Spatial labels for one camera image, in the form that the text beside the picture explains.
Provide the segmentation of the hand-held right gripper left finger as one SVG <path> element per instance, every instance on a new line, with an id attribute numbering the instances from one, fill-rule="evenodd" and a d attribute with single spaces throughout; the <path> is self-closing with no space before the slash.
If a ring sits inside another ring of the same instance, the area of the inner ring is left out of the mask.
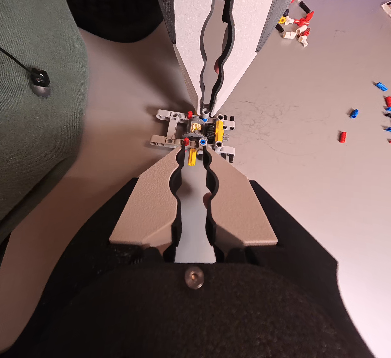
<path id="1" fill-rule="evenodd" d="M 143 172 L 109 238 L 112 244 L 176 248 L 182 232 L 181 204 L 184 147 L 177 147 Z"/>

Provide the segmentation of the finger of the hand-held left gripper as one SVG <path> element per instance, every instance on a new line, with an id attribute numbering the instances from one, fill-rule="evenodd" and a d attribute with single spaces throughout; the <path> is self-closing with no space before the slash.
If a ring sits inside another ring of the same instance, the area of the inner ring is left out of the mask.
<path id="1" fill-rule="evenodd" d="M 211 115 L 215 115 L 256 56 L 257 45 L 273 0 L 230 0 L 228 34 L 219 58 L 219 76 L 212 90 Z"/>
<path id="2" fill-rule="evenodd" d="M 204 98 L 203 72 L 206 53 L 203 37 L 214 9 L 214 1 L 174 0 L 174 51 L 197 114 L 202 113 Z"/>

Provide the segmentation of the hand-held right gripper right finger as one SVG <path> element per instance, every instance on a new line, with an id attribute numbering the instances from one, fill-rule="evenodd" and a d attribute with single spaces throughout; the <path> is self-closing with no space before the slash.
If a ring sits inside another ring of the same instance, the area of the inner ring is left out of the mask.
<path id="1" fill-rule="evenodd" d="M 224 255 L 232 249 L 276 245 L 278 239 L 247 177 L 211 147 L 203 148 L 203 162 L 211 192 L 206 220 L 209 243 Z"/>

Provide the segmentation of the small grey lego differential assembly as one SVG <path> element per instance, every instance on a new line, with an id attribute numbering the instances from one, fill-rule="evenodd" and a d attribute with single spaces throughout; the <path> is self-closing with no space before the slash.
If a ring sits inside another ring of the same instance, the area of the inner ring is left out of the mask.
<path id="1" fill-rule="evenodd" d="M 153 135 L 151 145 L 166 148 L 184 146 L 188 155 L 188 165 L 196 164 L 196 157 L 203 154 L 203 148 L 210 146 L 218 155 L 233 164 L 235 148 L 227 145 L 229 132 L 235 130 L 235 117 L 223 114 L 203 119 L 202 113 L 192 111 L 185 113 L 169 110 L 158 110 L 157 119 L 168 121 L 166 135 Z"/>

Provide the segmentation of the pile of white red connectors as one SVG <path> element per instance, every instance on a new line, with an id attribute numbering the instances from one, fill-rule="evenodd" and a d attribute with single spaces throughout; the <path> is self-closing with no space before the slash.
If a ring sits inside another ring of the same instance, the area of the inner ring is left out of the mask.
<path id="1" fill-rule="evenodd" d="M 303 0 L 291 0 L 291 4 L 297 3 L 305 16 L 301 18 L 291 18 L 289 8 L 285 10 L 279 19 L 276 29 L 283 39 L 297 40 L 303 47 L 308 46 L 308 36 L 310 34 L 310 21 L 314 16 L 314 11 L 303 2 Z"/>

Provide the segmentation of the black mesh office chair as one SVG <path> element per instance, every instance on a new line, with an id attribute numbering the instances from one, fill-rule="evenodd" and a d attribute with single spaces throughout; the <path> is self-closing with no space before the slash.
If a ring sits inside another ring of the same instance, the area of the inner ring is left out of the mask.
<path id="1" fill-rule="evenodd" d="M 136 42 L 164 20 L 158 0 L 66 0 L 78 27 L 114 42 Z"/>

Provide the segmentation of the person's green sweatshirt torso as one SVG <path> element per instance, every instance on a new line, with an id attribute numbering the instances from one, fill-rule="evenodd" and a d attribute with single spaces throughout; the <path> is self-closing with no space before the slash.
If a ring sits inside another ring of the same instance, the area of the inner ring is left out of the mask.
<path id="1" fill-rule="evenodd" d="M 74 163 L 81 141 L 88 58 L 66 0 L 1 0 L 1 47 L 45 70 L 48 97 L 1 54 L 1 224 L 3 242 Z"/>

